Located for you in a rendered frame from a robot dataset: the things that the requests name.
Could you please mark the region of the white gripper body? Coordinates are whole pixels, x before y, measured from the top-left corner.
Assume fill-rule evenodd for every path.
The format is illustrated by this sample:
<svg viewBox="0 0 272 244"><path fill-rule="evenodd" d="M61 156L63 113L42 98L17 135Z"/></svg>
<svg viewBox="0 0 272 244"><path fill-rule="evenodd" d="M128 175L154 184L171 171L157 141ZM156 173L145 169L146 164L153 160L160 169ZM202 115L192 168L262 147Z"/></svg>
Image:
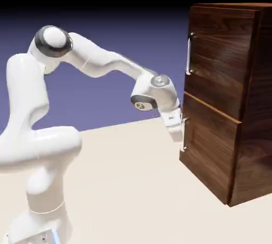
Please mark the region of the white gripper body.
<svg viewBox="0 0 272 244"><path fill-rule="evenodd" d="M172 140L178 145L180 150L184 149L184 123L167 125L168 130Z"/></svg>

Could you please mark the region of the small dark wood cabinet door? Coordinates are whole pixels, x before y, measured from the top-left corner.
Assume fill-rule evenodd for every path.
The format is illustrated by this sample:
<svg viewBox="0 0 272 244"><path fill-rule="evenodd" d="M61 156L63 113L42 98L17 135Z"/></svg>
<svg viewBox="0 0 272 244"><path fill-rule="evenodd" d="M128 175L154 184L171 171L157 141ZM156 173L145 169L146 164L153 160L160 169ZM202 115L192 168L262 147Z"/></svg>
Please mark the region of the small dark wood cabinet door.
<svg viewBox="0 0 272 244"><path fill-rule="evenodd" d="M185 92L182 106L186 125L185 152L180 161L223 203L233 184L236 141L242 122Z"/></svg>

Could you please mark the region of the dark wood cabinet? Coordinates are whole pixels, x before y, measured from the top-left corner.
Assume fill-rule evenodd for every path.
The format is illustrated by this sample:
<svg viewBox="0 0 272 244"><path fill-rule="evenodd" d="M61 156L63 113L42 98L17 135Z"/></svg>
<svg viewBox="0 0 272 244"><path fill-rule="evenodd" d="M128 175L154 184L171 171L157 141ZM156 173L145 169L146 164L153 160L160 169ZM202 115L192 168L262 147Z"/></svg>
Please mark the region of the dark wood cabinet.
<svg viewBox="0 0 272 244"><path fill-rule="evenodd" d="M244 83L231 196L226 204L235 206L272 193L272 3L196 3L193 6L259 11Z"/></svg>

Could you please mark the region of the large dark wood cabinet door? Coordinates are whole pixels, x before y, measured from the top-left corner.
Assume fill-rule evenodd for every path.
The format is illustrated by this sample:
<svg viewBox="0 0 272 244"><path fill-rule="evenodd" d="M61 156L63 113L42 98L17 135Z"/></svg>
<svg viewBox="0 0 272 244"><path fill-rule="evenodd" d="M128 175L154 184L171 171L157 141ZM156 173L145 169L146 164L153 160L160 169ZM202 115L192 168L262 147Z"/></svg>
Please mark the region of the large dark wood cabinet door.
<svg viewBox="0 0 272 244"><path fill-rule="evenodd" d="M238 121L258 20L253 9L190 9L191 73L184 90Z"/></svg>

